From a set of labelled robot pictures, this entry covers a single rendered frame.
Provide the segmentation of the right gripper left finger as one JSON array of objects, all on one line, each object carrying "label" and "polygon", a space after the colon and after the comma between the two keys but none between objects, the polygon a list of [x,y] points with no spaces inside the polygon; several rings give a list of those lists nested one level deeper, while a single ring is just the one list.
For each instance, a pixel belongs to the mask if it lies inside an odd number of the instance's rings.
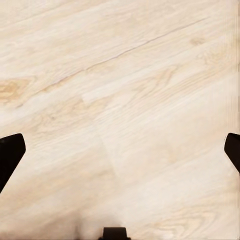
[{"label": "right gripper left finger", "polygon": [[0,138],[0,193],[26,152],[22,133]]}]

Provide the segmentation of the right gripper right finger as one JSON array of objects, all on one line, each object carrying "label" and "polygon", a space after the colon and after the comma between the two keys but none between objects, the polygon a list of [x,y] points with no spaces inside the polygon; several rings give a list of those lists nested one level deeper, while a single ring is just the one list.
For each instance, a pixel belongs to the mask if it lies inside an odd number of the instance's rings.
[{"label": "right gripper right finger", "polygon": [[240,173],[240,135],[229,133],[227,135],[224,151]]}]

